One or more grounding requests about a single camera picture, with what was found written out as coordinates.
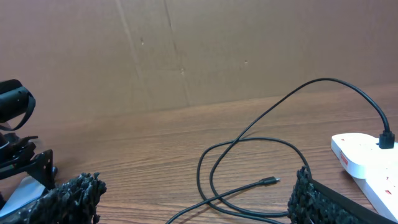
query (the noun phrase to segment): red label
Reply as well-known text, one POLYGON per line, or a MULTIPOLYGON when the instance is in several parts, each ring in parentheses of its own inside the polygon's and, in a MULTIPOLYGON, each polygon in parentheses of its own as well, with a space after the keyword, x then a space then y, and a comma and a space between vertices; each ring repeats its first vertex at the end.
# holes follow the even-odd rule
POLYGON ((346 166, 348 166, 348 161, 347 159, 344 157, 343 152, 340 150, 340 158, 343 160, 343 162, 346 164, 346 166))

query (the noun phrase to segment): white object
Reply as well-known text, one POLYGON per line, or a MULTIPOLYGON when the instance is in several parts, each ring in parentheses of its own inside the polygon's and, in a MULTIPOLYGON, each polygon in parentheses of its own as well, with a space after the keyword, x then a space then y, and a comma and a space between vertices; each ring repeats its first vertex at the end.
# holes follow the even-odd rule
POLYGON ((10 215, 15 210, 38 199, 43 194, 44 190, 45 187, 33 177, 28 176, 23 178, 18 188, 12 193, 11 197, 1 209, 0 218, 10 215))
POLYGON ((398 143, 380 149, 378 142, 367 134, 337 134, 331 149, 376 211, 398 223, 398 143))

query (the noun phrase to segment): black wire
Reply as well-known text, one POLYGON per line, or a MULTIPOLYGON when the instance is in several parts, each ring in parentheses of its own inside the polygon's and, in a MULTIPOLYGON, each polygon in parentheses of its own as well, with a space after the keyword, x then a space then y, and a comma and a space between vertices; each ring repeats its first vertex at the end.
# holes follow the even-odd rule
MULTIPOLYGON (((204 200, 203 202, 199 203, 200 205, 203 205, 205 203, 207 203, 211 208, 214 208, 215 210, 228 214, 228 215, 234 215, 237 217, 243 217, 243 218, 248 218, 248 219, 252 219, 252 220, 259 220, 259 221, 263 221, 263 222, 267 222, 267 223, 276 223, 276 224, 280 224, 281 222, 275 221, 275 220, 271 220, 265 217, 284 217, 286 215, 288 215, 287 212, 277 212, 277 213, 262 213, 262 212, 254 212, 254 211, 250 211, 250 210, 246 210, 243 208, 239 208, 229 202, 227 202, 225 199, 223 199, 216 191, 214 184, 213 184, 213 176, 215 173, 216 168, 218 167, 218 165, 220 164, 221 160, 224 158, 224 156, 229 152, 229 150, 231 150, 231 148, 236 145, 238 142, 240 141, 250 141, 250 140, 265 140, 265 141, 275 141, 275 142, 279 142, 282 144, 285 144, 289 147, 291 147, 292 149, 294 149, 296 151, 296 153, 300 156, 300 158, 303 160, 304 165, 308 168, 308 173, 309 173, 309 178, 312 178, 311 175, 311 171, 310 171, 310 166, 308 165, 308 162, 305 160, 303 154, 291 143, 288 143, 286 141, 283 141, 281 139, 276 139, 276 138, 266 138, 266 137, 254 137, 254 138, 242 138, 244 133, 246 133, 248 131, 248 129, 250 129, 257 121, 259 121, 263 116, 265 116, 267 113, 269 113, 271 110, 273 110, 276 106, 278 106, 281 102, 283 102, 284 100, 286 100, 289 96, 293 95, 295 92, 299 91, 301 88, 311 84, 311 83, 315 83, 315 82, 320 82, 320 81, 331 81, 331 82, 337 82, 340 83, 342 85, 345 85, 351 89, 353 89, 354 91, 356 91, 357 93, 359 93, 363 98, 365 98, 366 101, 368 101, 374 109, 376 109, 376 111, 379 113, 383 125, 384 125, 384 131, 385 132, 389 132, 390 131, 390 127, 389 127, 389 123, 388 120, 386 118, 386 115, 383 113, 383 111, 380 109, 380 107, 367 95, 365 94, 365 92, 363 92, 362 90, 360 90, 358 87, 344 82, 343 80, 339 80, 336 78, 318 78, 309 82, 304 83, 303 85, 300 85, 298 88, 296 88, 295 90, 291 91, 288 95, 286 95, 285 97, 283 97, 281 100, 279 100, 276 104, 274 104, 273 106, 271 106, 267 111, 265 111, 263 114, 261 114, 258 118, 256 118, 247 128, 245 128, 243 130, 243 132, 235 139, 232 141, 227 141, 227 142, 222 142, 219 144, 216 144, 214 146, 209 147, 200 157, 199 159, 199 163, 198 163, 198 167, 197 167, 197 187, 198 187, 198 191, 199 194, 201 195, 202 199, 204 200), (215 205, 213 205, 210 201, 210 199, 207 199, 205 194, 203 193, 202 189, 201 189, 201 185, 200 185, 200 167, 201 167, 201 163, 203 161, 203 158, 205 157, 205 155, 211 151, 212 149, 219 147, 219 146, 224 146, 226 144, 229 144, 229 146, 227 147, 227 149, 222 153, 222 155, 220 155, 220 157, 218 158, 218 160, 216 161, 216 163, 214 164, 213 168, 211 169, 210 172, 210 187, 211 190, 213 191, 213 193, 215 194, 215 196, 213 197, 214 200, 216 200, 216 198, 218 198, 218 200, 222 201, 224 204, 226 204, 228 207, 233 208, 238 212, 231 212, 229 210, 225 210, 223 208, 217 207, 215 205)), ((181 211, 180 213, 176 214, 178 216, 182 215, 183 213, 187 212, 186 210, 181 211)))
MULTIPOLYGON (((218 164, 221 162, 221 160, 224 158, 224 156, 228 153, 229 150, 231 150, 231 148, 239 142, 239 139, 243 136, 243 134, 248 131, 248 129, 250 129, 257 121, 259 121, 263 116, 265 116, 268 112, 270 112, 271 110, 273 110, 276 106, 278 106, 281 102, 283 102, 284 100, 286 100, 289 96, 293 95, 295 92, 299 91, 299 89, 311 84, 311 83, 315 83, 315 82, 320 82, 320 81, 332 81, 332 82, 337 82, 340 83, 342 85, 345 85, 347 87, 350 87, 351 89, 353 89, 354 91, 356 91, 357 93, 359 93, 363 98, 365 98, 365 100, 367 100, 373 107, 374 109, 376 109, 376 111, 379 113, 383 125, 384 125, 384 130, 385 131, 390 131, 390 127, 389 127, 389 123, 388 120, 386 118, 386 115, 384 114, 384 112, 380 109, 380 107, 362 90, 360 90, 358 87, 345 82, 343 80, 339 80, 336 78, 318 78, 309 82, 304 83, 303 85, 300 85, 298 88, 296 88, 295 90, 291 91, 288 95, 286 95, 285 97, 283 97, 281 100, 279 100, 276 104, 274 104, 273 106, 271 106, 266 112, 264 112, 263 114, 261 114, 258 118, 256 118, 245 130, 242 131, 242 133, 227 147, 227 149, 222 153, 222 155, 220 155, 220 157, 218 158, 218 160, 216 161, 216 163, 214 164, 213 168, 211 169, 210 172, 210 187, 211 190, 213 191, 213 193, 217 196, 218 192, 215 189, 214 183, 213 183, 213 176, 215 173, 215 170, 218 166, 218 164)), ((257 217, 269 217, 270 214, 269 213, 261 213, 261 212, 253 212, 250 210, 245 210, 243 208, 239 208, 237 206, 232 205, 231 203, 227 202, 225 199, 220 198, 220 201, 222 201, 224 204, 226 204, 227 206, 229 206, 230 208, 233 208, 241 213, 244 214, 248 214, 248 215, 253 215, 253 216, 257 216, 257 217)))
POLYGON ((262 184, 263 184, 263 183, 262 183, 261 181, 258 181, 258 182, 255 182, 255 183, 252 183, 252 184, 248 184, 248 185, 243 186, 243 187, 239 187, 239 188, 234 189, 234 190, 230 190, 229 192, 225 192, 225 193, 223 193, 223 194, 220 194, 220 195, 218 195, 218 196, 214 196, 214 197, 209 198, 209 199, 207 199, 207 200, 204 200, 204 201, 202 201, 202 202, 200 202, 200 203, 197 203, 196 205, 192 205, 191 207, 182 210, 181 212, 178 212, 178 213, 175 214, 169 221, 167 221, 166 224, 172 223, 174 220, 176 220, 179 216, 183 215, 184 213, 187 213, 187 212, 189 212, 190 210, 193 210, 193 209, 195 209, 195 208, 201 207, 202 205, 204 205, 204 204, 206 204, 206 203, 209 203, 209 202, 214 201, 214 200, 217 200, 217 199, 219 199, 219 198, 221 198, 221 197, 225 197, 225 196, 227 196, 227 195, 230 195, 230 194, 233 194, 233 193, 242 191, 242 190, 250 189, 250 188, 252 188, 252 187, 255 187, 255 186, 258 186, 258 185, 262 185, 262 184))

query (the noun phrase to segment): power strip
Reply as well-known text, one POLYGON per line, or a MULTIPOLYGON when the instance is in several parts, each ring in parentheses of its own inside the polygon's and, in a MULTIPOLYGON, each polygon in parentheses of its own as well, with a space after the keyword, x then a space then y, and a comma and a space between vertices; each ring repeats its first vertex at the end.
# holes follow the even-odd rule
POLYGON ((337 134, 331 149, 376 211, 398 223, 398 143, 380 149, 378 142, 367 134, 337 134))

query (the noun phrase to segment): wooden table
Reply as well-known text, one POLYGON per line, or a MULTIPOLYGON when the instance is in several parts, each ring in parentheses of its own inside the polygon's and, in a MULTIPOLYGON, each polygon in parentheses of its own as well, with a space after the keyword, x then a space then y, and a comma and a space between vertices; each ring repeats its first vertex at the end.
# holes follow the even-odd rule
MULTIPOLYGON (((398 85, 364 88, 398 132, 398 85)), ((101 172, 108 191, 101 198, 101 223, 165 223, 178 211, 201 201, 195 174, 202 152, 234 139, 280 96, 197 106, 150 114, 126 114, 91 121, 29 126, 20 136, 38 134, 38 152, 53 149, 59 168, 56 181, 66 182, 80 172, 101 172)), ((282 103, 255 127, 250 136, 281 138, 307 158, 314 179, 373 210, 330 149, 334 134, 360 132, 377 136, 382 122, 376 111, 349 89, 299 93, 282 103)), ((225 149, 211 151, 203 163, 201 181, 207 196, 209 171, 225 149)), ((299 156, 284 145, 253 141, 238 144, 215 173, 219 193, 259 179, 276 176, 277 185, 257 187, 229 199, 243 208, 276 212, 287 202, 301 168, 299 156)), ((6 198, 25 176, 0 182, 6 198)), ((288 223, 288 219, 279 219, 288 223)), ((254 223, 202 206, 176 223, 254 223)))

